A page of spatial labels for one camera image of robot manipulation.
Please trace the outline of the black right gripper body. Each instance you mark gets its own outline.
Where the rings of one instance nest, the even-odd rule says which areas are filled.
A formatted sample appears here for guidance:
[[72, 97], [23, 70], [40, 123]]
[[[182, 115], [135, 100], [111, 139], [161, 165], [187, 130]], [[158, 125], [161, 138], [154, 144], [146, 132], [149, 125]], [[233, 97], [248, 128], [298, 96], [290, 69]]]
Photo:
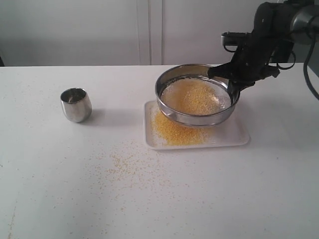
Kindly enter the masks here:
[[279, 68], [269, 65], [279, 39], [253, 32], [250, 34], [249, 39], [236, 48], [230, 62], [209, 68], [209, 77], [221, 77], [232, 82], [256, 82], [279, 75]]

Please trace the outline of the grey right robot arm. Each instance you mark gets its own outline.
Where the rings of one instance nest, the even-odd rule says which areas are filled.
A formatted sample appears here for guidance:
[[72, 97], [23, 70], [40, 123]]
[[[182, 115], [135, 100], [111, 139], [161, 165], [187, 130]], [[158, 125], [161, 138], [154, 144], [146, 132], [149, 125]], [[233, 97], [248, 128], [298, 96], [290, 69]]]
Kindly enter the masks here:
[[253, 86], [284, 70], [279, 65], [280, 54], [295, 56], [293, 43], [305, 44], [310, 46], [303, 64], [305, 82], [314, 97], [319, 97], [308, 74], [308, 63], [319, 40], [319, 7], [312, 0], [264, 2], [257, 8], [252, 32], [225, 32], [221, 38], [225, 49], [236, 49], [230, 62], [209, 68], [210, 78], [225, 78], [240, 89]]

